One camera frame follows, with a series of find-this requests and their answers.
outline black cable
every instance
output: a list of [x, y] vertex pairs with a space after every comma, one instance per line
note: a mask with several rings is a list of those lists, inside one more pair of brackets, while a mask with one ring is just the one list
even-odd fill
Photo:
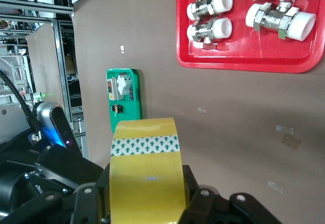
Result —
[[2, 70], [0, 70], [0, 77], [4, 81], [5, 85], [8, 86], [10, 88], [10, 90], [14, 93], [15, 97], [21, 104], [21, 108], [24, 111], [25, 115], [26, 116], [30, 115], [31, 111], [30, 111], [28, 105], [26, 105], [26, 103], [25, 103], [23, 97], [20, 95], [19, 91], [16, 89], [14, 84], [10, 81], [10, 79], [4, 74], [4, 72]]
[[36, 13], [36, 16], [37, 16], [37, 17], [41, 17], [39, 12], [35, 12], [35, 13]]
[[73, 123], [76, 123], [76, 122], [83, 122], [84, 121], [84, 119], [83, 118], [80, 118], [81, 120], [75, 120], [75, 121], [73, 121]]
[[75, 63], [73, 62], [73, 57], [72, 57], [72, 55], [71, 55], [71, 62], [72, 62], [72, 65], [73, 65], [73, 70], [75, 71], [75, 74], [76, 74], [77, 70], [76, 70]]
[[73, 84], [74, 82], [77, 82], [77, 81], [79, 81], [79, 80], [73, 80], [70, 83], [68, 83], [68, 85], [71, 85], [71, 84]]
[[0, 69], [0, 78], [2, 78], [5, 85], [10, 88], [12, 93], [14, 93], [15, 97], [19, 101], [21, 108], [25, 113], [25, 117], [30, 128], [34, 131], [34, 133], [38, 133], [41, 130], [40, 122], [37, 120], [36, 116], [32, 114], [30, 108], [24, 101], [23, 97], [20, 95], [19, 91], [16, 89], [15, 85], [10, 81], [10, 79], [4, 74], [4, 72], [1, 69]]
[[8, 72], [8, 70], [4, 70], [4, 69], [2, 69], [2, 71], [3, 71], [3, 73], [4, 73], [6, 76], [9, 76], [9, 72]]

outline screw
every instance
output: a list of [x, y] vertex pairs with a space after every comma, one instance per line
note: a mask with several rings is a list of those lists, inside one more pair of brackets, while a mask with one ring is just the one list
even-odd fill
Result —
[[107, 224], [107, 223], [108, 223], [108, 220], [106, 218], [102, 218], [101, 224]]
[[85, 194], [88, 194], [88, 193], [91, 193], [92, 192], [92, 189], [91, 188], [86, 188], [83, 192]]
[[50, 201], [50, 200], [53, 200], [53, 199], [54, 199], [54, 195], [49, 195], [49, 196], [45, 197], [46, 201]]
[[241, 201], [241, 202], [245, 202], [245, 201], [246, 201], [246, 198], [245, 198], [245, 196], [243, 196], [243, 195], [237, 195], [237, 196], [236, 196], [236, 199], [237, 199], [238, 201]]
[[201, 195], [207, 197], [207, 196], [210, 195], [210, 193], [209, 193], [209, 191], [207, 191], [207, 190], [202, 190], [202, 191], [201, 191]]

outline metal frame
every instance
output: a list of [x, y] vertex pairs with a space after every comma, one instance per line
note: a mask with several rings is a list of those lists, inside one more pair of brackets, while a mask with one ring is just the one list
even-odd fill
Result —
[[[24, 56], [22, 55], [12, 55], [12, 56], [15, 56], [16, 57], [16, 61], [17, 61], [17, 66], [13, 66], [15, 69], [18, 69], [19, 70], [19, 77], [17, 80], [15, 74], [14, 74], [14, 71], [13, 71], [13, 77], [14, 77], [14, 83], [15, 83], [15, 86], [16, 87], [20, 87], [20, 88], [24, 88], [25, 90], [29, 87], [29, 82], [28, 82], [28, 79], [27, 79], [27, 74], [26, 74], [26, 69], [25, 69], [25, 66], [24, 66]], [[24, 86], [19, 86], [17, 84], [18, 81], [24, 81]]]
[[81, 153], [82, 153], [82, 156], [86, 159], [89, 159], [89, 156], [88, 156], [88, 146], [87, 146], [87, 139], [86, 139], [86, 132], [84, 132], [84, 135], [83, 136], [75, 136], [76, 137], [76, 140], [80, 139], [80, 144], [81, 144]]
[[81, 94], [74, 94], [70, 96], [70, 99], [77, 99], [77, 98], [81, 98]]
[[0, 35], [0, 39], [26, 39], [26, 35]]
[[26, 44], [1, 44], [0, 43], [0, 46], [21, 46], [21, 47], [28, 47], [28, 45]]
[[35, 30], [18, 30], [18, 29], [0, 29], [3, 33], [12, 33], [20, 35], [35, 34]]
[[59, 66], [60, 79], [61, 79], [64, 111], [66, 113], [68, 122], [72, 123], [73, 118], [72, 118], [71, 101], [70, 101], [70, 93], [69, 93], [68, 78], [67, 78], [67, 69], [66, 69], [66, 63], [64, 59], [61, 22], [53, 19], [52, 26], [54, 30], [56, 54], [57, 54], [57, 61]]
[[82, 132], [82, 133], [79, 133], [79, 134], [75, 134], [75, 137], [76, 138], [84, 137], [84, 136], [86, 136], [86, 132]]
[[20, 0], [0, 0], [1, 7], [32, 10], [39, 12], [50, 12], [50, 13], [60, 13], [60, 14], [73, 14], [73, 7], [57, 6], [52, 4], [46, 4], [41, 2], [30, 2], [30, 1], [20, 1]]
[[26, 89], [29, 87], [29, 92], [33, 93], [33, 84], [31, 82], [30, 70], [28, 67], [27, 58], [20, 57], [19, 59], [20, 59], [20, 66], [22, 68], [22, 74], [26, 84]]
[[73, 27], [73, 24], [71, 21], [61, 21], [61, 26], [71, 26]]
[[62, 33], [74, 33], [73, 30], [71, 30], [71, 29], [66, 29], [66, 28], [62, 28], [61, 31], [62, 31]]
[[29, 56], [29, 55], [15, 55], [15, 54], [13, 54], [13, 55], [0, 55], [0, 57], [20, 57], [20, 56]]
[[9, 20], [9, 21], [17, 21], [17, 22], [52, 23], [52, 19], [46, 17], [29, 17], [29, 16], [3, 15], [3, 14], [0, 14], [0, 20]]

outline yellow tape roll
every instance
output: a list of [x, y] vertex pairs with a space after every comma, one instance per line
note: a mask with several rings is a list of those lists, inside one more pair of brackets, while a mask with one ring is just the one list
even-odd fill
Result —
[[121, 121], [110, 164], [112, 224], [172, 224], [185, 209], [181, 154], [172, 118]]

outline brown wall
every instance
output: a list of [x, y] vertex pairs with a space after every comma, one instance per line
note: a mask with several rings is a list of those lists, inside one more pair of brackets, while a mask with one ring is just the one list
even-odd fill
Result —
[[27, 37], [27, 42], [36, 90], [46, 95], [44, 101], [58, 102], [64, 106], [51, 24], [38, 28], [34, 35]]
[[[297, 75], [183, 68], [175, 0], [81, 0], [73, 23], [91, 160], [110, 160], [106, 69], [139, 69], [144, 117], [175, 118], [183, 163], [200, 184], [226, 198], [251, 193], [284, 223], [323, 223], [324, 61]], [[298, 150], [276, 125], [294, 129]]]

